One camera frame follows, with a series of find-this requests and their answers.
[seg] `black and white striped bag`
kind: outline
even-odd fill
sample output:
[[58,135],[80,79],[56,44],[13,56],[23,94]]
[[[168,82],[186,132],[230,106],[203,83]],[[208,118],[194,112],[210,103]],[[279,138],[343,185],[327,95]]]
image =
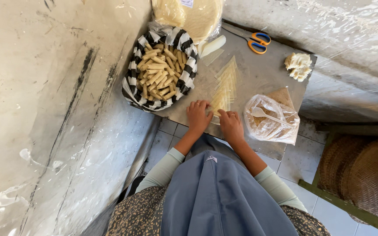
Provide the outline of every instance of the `black and white striped bag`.
[[[137,65],[140,61],[142,61],[142,52],[144,52],[144,44],[146,42],[148,42],[151,46],[154,46],[159,42],[163,42],[186,53],[188,56],[185,69],[182,71],[176,84],[177,93],[167,101],[149,101],[143,98],[142,91],[139,91],[136,88],[136,79],[140,73]],[[137,105],[146,112],[153,112],[168,108],[183,95],[187,95],[190,89],[194,88],[193,80],[195,79],[197,72],[197,57],[198,51],[193,44],[192,39],[189,37],[189,34],[185,30],[174,27],[169,34],[166,32],[166,36],[159,36],[156,32],[149,31],[138,39],[138,43],[134,47],[134,54],[131,62],[129,63],[128,72],[122,81],[122,94],[125,96],[126,100],[130,101],[134,105]]]

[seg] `dirty white wall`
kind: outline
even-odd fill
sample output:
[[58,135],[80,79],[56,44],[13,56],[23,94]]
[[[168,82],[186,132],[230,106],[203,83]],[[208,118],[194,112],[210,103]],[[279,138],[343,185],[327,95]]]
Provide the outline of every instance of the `dirty white wall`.
[[227,0],[224,18],[319,56],[300,114],[378,121],[378,0]]
[[150,10],[0,0],[0,236],[79,235],[146,156],[158,120],[120,82]]

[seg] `light green sleeve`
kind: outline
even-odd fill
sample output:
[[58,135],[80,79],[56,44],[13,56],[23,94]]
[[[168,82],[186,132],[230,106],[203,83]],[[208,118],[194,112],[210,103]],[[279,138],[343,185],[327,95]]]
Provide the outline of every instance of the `light green sleeve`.
[[255,176],[255,180],[269,193],[278,205],[288,205],[307,212],[294,192],[267,166]]
[[152,186],[166,186],[177,167],[183,162],[185,156],[172,148],[141,181],[135,193]]

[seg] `stainless steel countertop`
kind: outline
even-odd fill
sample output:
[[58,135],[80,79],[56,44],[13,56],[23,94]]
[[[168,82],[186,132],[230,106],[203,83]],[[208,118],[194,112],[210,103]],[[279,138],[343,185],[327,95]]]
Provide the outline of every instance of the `stainless steel countertop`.
[[[154,112],[154,114],[168,118],[172,121],[188,126],[186,118],[186,107],[191,101],[206,99],[211,101],[215,94],[215,86],[218,84],[214,77],[218,71],[234,55],[240,72],[241,81],[236,85],[237,98],[231,104],[231,110],[237,111],[243,120],[244,105],[256,94],[267,94],[282,87],[288,87],[295,110],[298,112],[303,101],[307,84],[311,73],[303,82],[297,82],[289,76],[284,61],[291,53],[304,53],[287,45],[272,41],[267,47],[265,54],[258,55],[250,50],[247,41],[238,37],[225,29],[221,29],[220,35],[226,36],[226,43],[221,47],[224,52],[208,67],[201,60],[198,60],[198,72],[194,80],[195,89],[189,92],[188,96],[183,96],[176,104],[170,108]],[[317,57],[310,55],[314,67]],[[205,133],[223,139],[223,134],[219,125],[210,123]],[[244,125],[244,138],[250,147],[257,153],[268,157],[282,160],[286,143],[259,141],[250,137]]]

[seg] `orange scissors handle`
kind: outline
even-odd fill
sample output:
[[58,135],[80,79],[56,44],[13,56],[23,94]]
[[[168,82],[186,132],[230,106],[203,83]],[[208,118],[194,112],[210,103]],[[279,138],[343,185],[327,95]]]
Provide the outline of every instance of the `orange scissors handle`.
[[[259,44],[259,43],[256,42],[256,41],[248,40],[248,41],[247,41],[247,45],[249,45],[250,49],[251,49],[252,51],[254,51],[255,53],[257,53],[257,54],[263,54],[263,53],[266,52],[266,46],[264,46],[264,45],[262,45],[262,44]],[[253,45],[257,46],[258,48],[262,49],[263,51],[258,51],[258,50],[256,50],[256,49],[253,47]]]
[[262,45],[268,45],[268,44],[270,44],[270,36],[268,36],[267,34],[264,34],[264,33],[253,33],[252,34],[252,38],[255,39],[255,40],[258,40],[258,42],[260,42],[260,44],[262,44]]

